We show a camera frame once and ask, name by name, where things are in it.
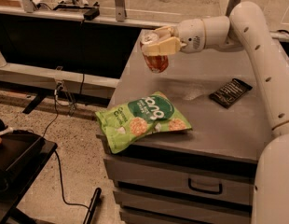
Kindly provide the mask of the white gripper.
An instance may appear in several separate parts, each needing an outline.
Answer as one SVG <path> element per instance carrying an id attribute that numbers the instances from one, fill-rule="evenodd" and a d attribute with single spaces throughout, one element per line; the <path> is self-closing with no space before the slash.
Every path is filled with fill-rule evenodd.
<path id="1" fill-rule="evenodd" d="M 206 42 L 204 22 L 201 19 L 180 22 L 176 32 L 174 26 L 162 26 L 154 32 L 160 38 L 169 38 L 143 44 L 142 53 L 146 56 L 173 55 L 179 50 L 183 53 L 200 52 Z"/>

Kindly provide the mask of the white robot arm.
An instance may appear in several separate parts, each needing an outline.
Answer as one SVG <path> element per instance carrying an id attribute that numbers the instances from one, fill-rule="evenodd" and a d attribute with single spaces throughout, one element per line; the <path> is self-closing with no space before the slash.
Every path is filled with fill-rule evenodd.
<path id="1" fill-rule="evenodd" d="M 244 47 L 274 134 L 257 164 L 251 224 L 289 224 L 289 61 L 273 41 L 262 9 L 241 2 L 227 16 L 163 26 L 144 34 L 142 42 L 146 56 Z"/>

